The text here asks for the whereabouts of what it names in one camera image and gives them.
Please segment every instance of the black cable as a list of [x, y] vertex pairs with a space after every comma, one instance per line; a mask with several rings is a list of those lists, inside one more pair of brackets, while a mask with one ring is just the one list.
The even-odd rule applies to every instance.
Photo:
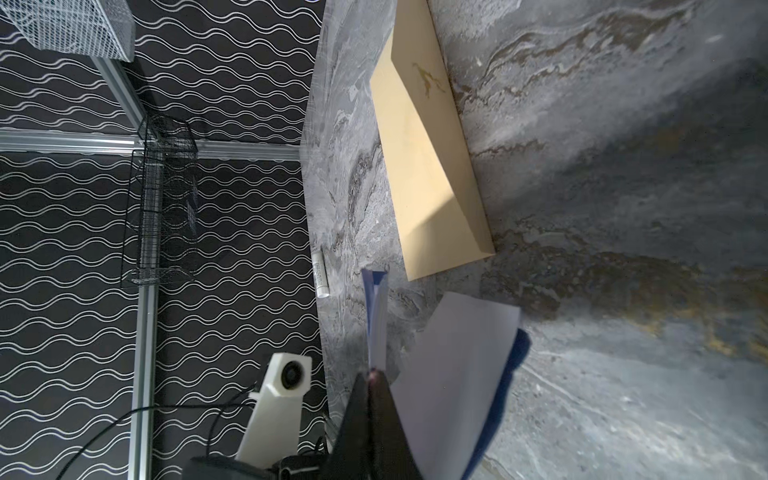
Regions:
[[[239, 399], [241, 396], [245, 395], [246, 393], [252, 391], [256, 388], [258, 382], [252, 383], [251, 385], [245, 387], [244, 389], [240, 390], [238, 393], [232, 396], [231, 399], [227, 400], [227, 403], [234, 403], [235, 400]], [[210, 444], [213, 441], [214, 437], [214, 429], [216, 428], [216, 424], [219, 422], [219, 419], [221, 418], [222, 414], [224, 413], [224, 408], [220, 409], [219, 412], [216, 414], [216, 418], [214, 419], [214, 422], [210, 425], [210, 430], [208, 430], [208, 440], [205, 442], [205, 456], [210, 455]]]
[[114, 422], [110, 423], [106, 427], [104, 427], [99, 433], [94, 435], [94, 438], [88, 440], [88, 443], [83, 445], [77, 453], [74, 454], [72, 458], [69, 459], [69, 462], [67, 462], [66, 465], [64, 465], [64, 468], [61, 469], [61, 471], [56, 475], [56, 480], [61, 480], [64, 478], [64, 473], [69, 470], [69, 467], [72, 466], [75, 460], [78, 459], [80, 455], [83, 455], [83, 453], [88, 450], [88, 447], [94, 444], [99, 438], [102, 437], [103, 434], [109, 432], [111, 429], [113, 429], [118, 423], [122, 422], [126, 418], [130, 417], [134, 413], [138, 412], [145, 412], [147, 410], [154, 410], [154, 409], [225, 409], [229, 407], [244, 407], [247, 406], [246, 403], [219, 403], [219, 404], [202, 404], [202, 405], [150, 405], [146, 407], [140, 407], [138, 409], [133, 409], [129, 412], [124, 413], [120, 416], [119, 419], [115, 420]]

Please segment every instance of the wire mesh basket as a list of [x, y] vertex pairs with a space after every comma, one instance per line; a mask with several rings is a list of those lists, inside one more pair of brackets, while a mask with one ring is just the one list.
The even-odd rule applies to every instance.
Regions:
[[152, 114], [141, 125], [144, 150], [131, 158], [123, 239], [123, 287], [191, 280], [197, 239], [197, 146], [186, 122]]
[[125, 0], [0, 0], [34, 47], [134, 60], [136, 24]]

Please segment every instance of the beige cardboard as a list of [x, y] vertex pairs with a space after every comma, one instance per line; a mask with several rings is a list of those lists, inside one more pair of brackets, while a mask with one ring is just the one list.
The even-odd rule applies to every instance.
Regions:
[[425, 0], [399, 0], [371, 77], [409, 280], [495, 253]]

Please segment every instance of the brown stain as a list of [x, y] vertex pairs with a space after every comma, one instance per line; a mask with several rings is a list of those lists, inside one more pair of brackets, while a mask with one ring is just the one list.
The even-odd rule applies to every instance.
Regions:
[[413, 66], [416, 67], [416, 70], [419, 71], [419, 76], [422, 78], [422, 81], [424, 82], [424, 94], [427, 98], [429, 98], [429, 90], [432, 88], [432, 83], [435, 84], [435, 87], [440, 90], [441, 92], [445, 93], [445, 90], [443, 89], [442, 85], [440, 84], [440, 80], [433, 77], [431, 73], [429, 73], [427, 70], [422, 68], [419, 64], [416, 62], [413, 62]]
[[486, 148], [483, 151], [479, 151], [476, 154], [473, 154], [477, 157], [480, 157], [482, 155], [500, 155], [500, 154], [508, 154], [508, 155], [515, 155], [515, 154], [523, 154], [526, 151], [533, 150], [533, 151], [542, 151], [544, 150], [544, 147], [546, 146], [545, 143], [540, 142], [538, 139], [533, 139], [530, 141], [527, 141], [525, 143], [517, 143], [512, 145], [504, 145], [501, 147], [494, 147], [494, 148]]
[[757, 333], [749, 342], [750, 352], [768, 364], [768, 272], [763, 271], [759, 288], [754, 290], [758, 305]]
[[[676, 2], [665, 3], [677, 5]], [[670, 12], [662, 17], [644, 15], [639, 12], [610, 12], [598, 16], [591, 26], [580, 30], [551, 48], [537, 49], [545, 42], [547, 35], [526, 32], [491, 56], [488, 67], [482, 75], [480, 87], [488, 83], [491, 80], [492, 74], [505, 65], [517, 64], [525, 66], [527, 62], [532, 60], [552, 58], [570, 47], [583, 51], [580, 58], [568, 68], [563, 69], [560, 66], [553, 65], [552, 68], [541, 69], [531, 75], [520, 87], [506, 87], [504, 89], [515, 97], [521, 97], [529, 85], [540, 81], [542, 78], [553, 75], [563, 78], [580, 69], [586, 61], [600, 53], [604, 41], [610, 40], [612, 47], [615, 48], [615, 46], [622, 45], [634, 53], [642, 46], [649, 35], [666, 30], [672, 22], [682, 21], [685, 15], [684, 8]], [[590, 35], [594, 35], [596, 40], [591, 47], [588, 47], [585, 42]]]
[[[552, 230], [569, 248], [525, 241], [523, 232], [535, 227], [518, 224], [494, 238], [498, 252], [494, 263], [509, 269], [491, 269], [486, 286], [519, 305], [532, 319], [558, 318], [563, 300], [589, 302], [593, 318], [625, 319], [654, 336], [669, 321], [690, 321], [705, 328], [704, 346], [727, 356], [745, 355], [768, 363], [768, 279], [762, 270], [734, 270], [711, 277], [697, 266], [671, 260], [591, 252], [578, 235]], [[762, 329], [751, 333], [740, 314], [757, 312]], [[742, 329], [751, 340], [746, 345], [720, 338], [721, 327]]]

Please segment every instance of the black wire basket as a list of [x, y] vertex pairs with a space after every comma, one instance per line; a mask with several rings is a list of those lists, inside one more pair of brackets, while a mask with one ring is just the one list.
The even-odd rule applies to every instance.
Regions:
[[197, 146], [189, 124], [150, 114], [131, 156], [123, 237], [123, 287], [181, 283], [199, 267]]

